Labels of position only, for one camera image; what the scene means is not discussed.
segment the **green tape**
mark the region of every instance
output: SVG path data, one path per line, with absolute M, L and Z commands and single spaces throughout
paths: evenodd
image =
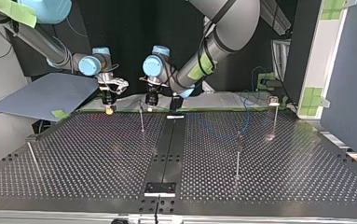
M 12 20 L 26 24 L 32 28 L 36 25 L 35 10 L 12 0 L 0 0 L 0 12 Z
M 52 114 L 56 119 L 66 119 L 66 118 L 70 117 L 70 114 L 66 113 L 62 109 L 53 110 Z
M 257 75 L 257 88 L 260 91 L 274 91 L 273 87 L 267 87 L 267 86 L 261 84 L 260 82 L 262 81 L 262 79 L 275 80 L 276 77 L 275 77 L 274 73 L 262 73 L 262 74 Z
M 210 74 L 213 72 L 213 64 L 211 63 L 211 60 L 208 59 L 206 54 L 203 54 L 201 57 L 201 66 L 204 69 L 204 71 L 207 74 Z M 190 71 L 188 77 L 192 78 L 193 80 L 200 80 L 204 74 L 202 73 L 199 64 L 196 64 L 195 67 L 193 67 L 192 71 Z
M 300 115 L 315 116 L 322 103 L 323 88 L 307 87 L 300 107 Z
M 343 10 L 345 0 L 324 0 L 321 20 L 339 20 Z

